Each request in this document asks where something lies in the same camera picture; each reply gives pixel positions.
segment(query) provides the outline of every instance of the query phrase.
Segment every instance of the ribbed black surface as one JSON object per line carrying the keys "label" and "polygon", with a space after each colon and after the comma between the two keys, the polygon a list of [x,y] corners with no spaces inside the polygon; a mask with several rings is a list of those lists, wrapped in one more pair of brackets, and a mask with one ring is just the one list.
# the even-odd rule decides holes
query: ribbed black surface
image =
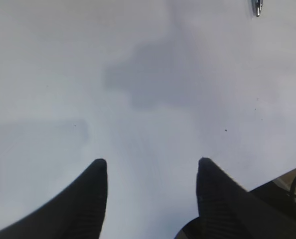
{"label": "ribbed black surface", "polygon": [[0,239],[98,239],[107,191],[107,164],[97,159],[44,206],[1,230]]}
{"label": "ribbed black surface", "polygon": [[203,238],[252,239],[206,170],[198,174],[197,198]]}
{"label": "ribbed black surface", "polygon": [[209,158],[199,161],[202,238],[296,239],[296,222],[246,192]]}
{"label": "ribbed black surface", "polygon": [[60,239],[97,239],[105,216],[106,199],[86,202]]}

